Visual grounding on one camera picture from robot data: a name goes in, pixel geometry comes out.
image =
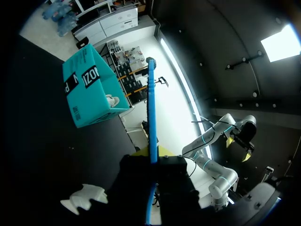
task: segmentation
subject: drawer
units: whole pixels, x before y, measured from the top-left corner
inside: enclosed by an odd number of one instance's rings
[[[83,38],[85,37],[91,37],[99,32],[102,32],[103,29],[99,23],[99,21],[97,21],[96,23],[88,26],[87,28],[84,28],[82,31],[80,31],[79,33],[77,33],[75,35],[75,37],[78,39],[78,40],[82,40]]]
[[[119,24],[124,21],[128,21],[130,19],[134,19],[138,17],[137,8],[133,8],[127,11],[123,11],[120,13],[112,14],[112,16],[105,18],[100,21],[103,29],[107,29],[113,25]]]
[[[118,32],[124,31],[126,29],[138,26],[138,18],[122,22],[120,24],[114,25],[104,30],[107,37],[117,34]]]
[[[95,45],[96,43],[100,42],[101,40],[104,40],[107,36],[105,35],[104,32],[99,32],[89,38],[89,43],[92,45]]]

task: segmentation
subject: ceiling light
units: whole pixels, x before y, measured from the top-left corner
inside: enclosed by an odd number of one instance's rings
[[[285,26],[281,32],[261,41],[270,62],[300,54],[301,45],[292,25]]]
[[[164,41],[164,39],[161,39],[161,45],[162,45],[163,49],[165,50],[166,54],[168,55],[171,63],[173,64],[175,70],[177,71],[177,73],[178,73],[178,75],[180,77],[180,80],[181,80],[181,82],[182,82],[182,84],[183,84],[183,86],[185,88],[185,91],[187,93],[187,96],[188,96],[188,98],[190,100],[190,103],[191,103],[193,112],[194,112],[194,114],[195,114],[195,116],[197,118],[197,121],[201,121],[200,113],[198,112],[197,105],[196,105],[196,103],[194,101],[193,95],[192,95],[191,90],[190,90],[190,88],[188,86],[188,83],[187,83],[187,81],[186,81],[186,79],[184,77],[184,74],[182,73],[182,71],[181,71],[181,69],[180,69],[180,67],[179,67],[179,65],[178,65],[175,57],[173,56],[172,52],[170,51],[170,49],[167,46],[167,44]],[[198,123],[198,127],[201,130],[201,134],[205,133],[205,128],[204,128],[204,126],[203,126],[202,123]],[[211,150],[210,150],[209,146],[206,147],[206,154],[207,154],[207,156],[208,156],[209,159],[212,159]]]

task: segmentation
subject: teal cardboard box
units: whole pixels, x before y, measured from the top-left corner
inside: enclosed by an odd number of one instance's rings
[[[63,64],[63,80],[77,128],[111,119],[129,109],[115,73],[91,44]],[[108,99],[116,100],[117,105],[110,104]]]

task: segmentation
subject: white robotic arm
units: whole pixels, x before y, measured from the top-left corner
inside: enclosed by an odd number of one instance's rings
[[[250,140],[255,132],[256,119],[253,116],[249,115],[242,121],[235,122],[230,114],[226,114],[182,150],[183,156],[192,158],[200,168],[215,179],[209,186],[209,191],[214,200],[213,205],[217,210],[228,205],[228,190],[237,181],[238,175],[233,169],[221,166],[214,160],[209,159],[202,150],[214,143],[220,135],[225,134],[227,137],[233,137],[240,145],[246,147],[248,152],[251,152],[253,151],[253,145]]]

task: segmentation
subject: plastic bottle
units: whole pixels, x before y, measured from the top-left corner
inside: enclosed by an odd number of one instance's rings
[[[63,3],[61,0],[56,0],[42,13],[43,18],[48,20],[62,5]]]
[[[77,18],[74,12],[68,13],[65,17],[59,20],[57,33],[60,37],[66,35],[69,31],[77,26]]]
[[[57,22],[60,18],[62,18],[64,15],[66,15],[68,12],[71,11],[70,5],[62,5],[57,9],[57,11],[51,16],[51,19],[54,22]]]

